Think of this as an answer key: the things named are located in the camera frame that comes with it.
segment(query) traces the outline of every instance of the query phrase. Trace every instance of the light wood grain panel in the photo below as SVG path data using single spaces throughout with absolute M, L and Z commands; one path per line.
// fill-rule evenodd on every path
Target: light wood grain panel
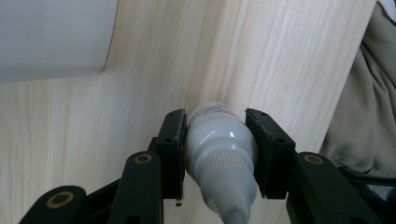
M 163 116 L 219 100 L 268 112 L 318 151 L 374 0 L 120 0 L 106 69 L 0 85 L 0 222 L 18 222 L 60 185 L 88 192 L 120 177 Z M 165 223 L 219 223 L 186 179 Z M 256 199 L 250 223 L 287 223 Z

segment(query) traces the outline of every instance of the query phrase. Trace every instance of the white cylindrical object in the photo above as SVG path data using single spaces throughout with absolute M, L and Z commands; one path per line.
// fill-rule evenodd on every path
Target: white cylindrical object
M 206 205 L 226 224 L 248 223 L 256 197 L 257 145 L 227 105 L 210 102 L 194 109 L 183 158 Z
M 105 67 L 118 0 L 0 0 L 0 83 Z

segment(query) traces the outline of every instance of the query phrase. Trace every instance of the screw hole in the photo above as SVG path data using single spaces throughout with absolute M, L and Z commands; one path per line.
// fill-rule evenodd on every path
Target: screw hole
M 125 224 L 140 224 L 141 218 L 139 216 L 131 215 L 125 219 Z
M 277 141 L 278 143 L 285 143 L 285 142 L 286 142 L 286 140 L 283 139 L 283 138 L 277 138 L 276 141 Z
M 323 159 L 315 155 L 306 155 L 304 156 L 304 159 L 316 165 L 321 165 L 323 163 Z
M 143 155 L 139 155 L 136 158 L 134 158 L 134 162 L 136 163 L 146 163 L 152 160 L 152 157 L 149 154 L 143 154 Z
M 59 208 L 67 205 L 71 201 L 73 201 L 74 194 L 70 191 L 62 191 L 57 194 L 52 195 L 47 200 L 47 207 L 48 208 Z

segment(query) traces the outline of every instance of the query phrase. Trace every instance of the dropper bottle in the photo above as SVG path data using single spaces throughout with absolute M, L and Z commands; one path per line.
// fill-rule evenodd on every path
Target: dropper bottle
M 206 205 L 225 224 L 248 223 L 256 197 L 257 145 L 227 105 L 209 102 L 192 111 L 183 160 Z

